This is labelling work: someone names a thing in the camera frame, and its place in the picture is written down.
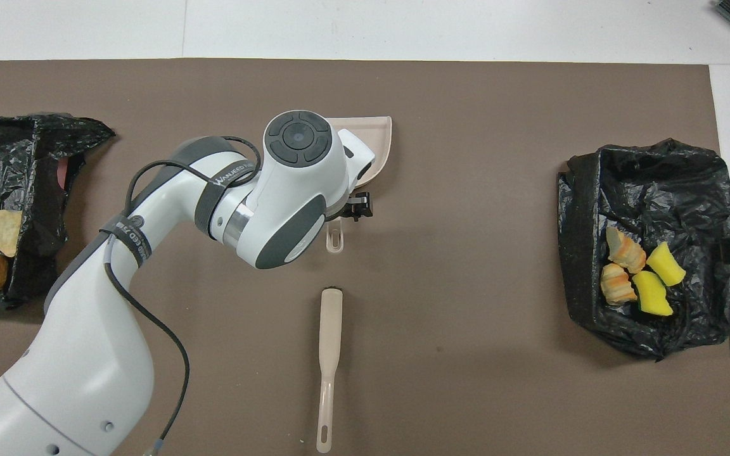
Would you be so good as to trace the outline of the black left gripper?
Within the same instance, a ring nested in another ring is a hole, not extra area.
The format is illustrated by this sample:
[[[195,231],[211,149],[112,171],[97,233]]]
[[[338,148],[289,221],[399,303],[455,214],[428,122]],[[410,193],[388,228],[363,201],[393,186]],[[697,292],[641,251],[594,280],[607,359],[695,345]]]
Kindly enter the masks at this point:
[[[373,203],[371,202],[371,194],[368,191],[363,191],[363,193],[355,193],[353,196],[350,196],[339,211],[326,216],[326,221],[331,222],[331,220],[339,219],[339,217],[359,220],[362,217],[372,216]]]

